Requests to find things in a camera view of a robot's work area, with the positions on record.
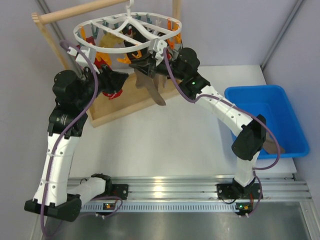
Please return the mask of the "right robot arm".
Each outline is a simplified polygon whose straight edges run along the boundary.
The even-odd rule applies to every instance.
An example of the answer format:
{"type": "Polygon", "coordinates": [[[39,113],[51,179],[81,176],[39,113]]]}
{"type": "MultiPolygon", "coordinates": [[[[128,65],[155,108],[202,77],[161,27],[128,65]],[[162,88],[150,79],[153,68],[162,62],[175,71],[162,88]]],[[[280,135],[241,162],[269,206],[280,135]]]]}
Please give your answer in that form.
{"type": "Polygon", "coordinates": [[[133,59],[129,66],[148,76],[156,74],[179,80],[176,89],[190,103],[198,104],[213,113],[236,137],[231,150],[237,157],[236,172],[226,193],[227,199],[243,199],[252,194],[256,177],[253,173],[257,158],[266,140],[266,119],[251,116],[220,95],[211,83],[198,72],[200,61],[196,52],[183,47],[175,59],[166,52],[156,62],[156,52],[133,59]]]}

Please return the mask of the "beige striped sock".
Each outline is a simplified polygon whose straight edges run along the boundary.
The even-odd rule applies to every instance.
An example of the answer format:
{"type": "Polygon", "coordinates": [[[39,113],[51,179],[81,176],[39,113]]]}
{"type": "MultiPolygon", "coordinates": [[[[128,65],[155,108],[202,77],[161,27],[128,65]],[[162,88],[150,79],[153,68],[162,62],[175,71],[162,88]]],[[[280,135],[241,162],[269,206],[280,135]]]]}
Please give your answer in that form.
{"type": "Polygon", "coordinates": [[[263,143],[263,149],[269,154],[277,154],[277,145],[269,132],[266,132],[266,139],[263,143]]]}
{"type": "Polygon", "coordinates": [[[137,89],[146,88],[147,92],[149,93],[150,97],[153,101],[159,106],[165,106],[166,102],[162,98],[161,94],[159,93],[158,86],[159,86],[159,79],[158,78],[150,78],[149,76],[143,74],[139,70],[135,69],[134,73],[136,75],[136,83],[135,86],[137,89]]]}

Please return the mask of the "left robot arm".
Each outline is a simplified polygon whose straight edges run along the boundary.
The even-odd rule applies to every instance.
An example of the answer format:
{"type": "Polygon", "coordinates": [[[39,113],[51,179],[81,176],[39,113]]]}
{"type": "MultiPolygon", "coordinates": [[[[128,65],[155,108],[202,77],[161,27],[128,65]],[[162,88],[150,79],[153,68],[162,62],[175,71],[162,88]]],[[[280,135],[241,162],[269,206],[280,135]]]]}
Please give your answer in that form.
{"type": "Polygon", "coordinates": [[[54,77],[55,107],[49,116],[44,169],[34,197],[25,202],[25,211],[73,222],[91,199],[107,199],[113,194],[111,177],[102,173],[93,174],[71,192],[67,192],[67,184],[88,108],[99,94],[118,93],[128,78],[128,73],[106,65],[98,71],[85,67],[82,78],[72,70],[54,77]]]}

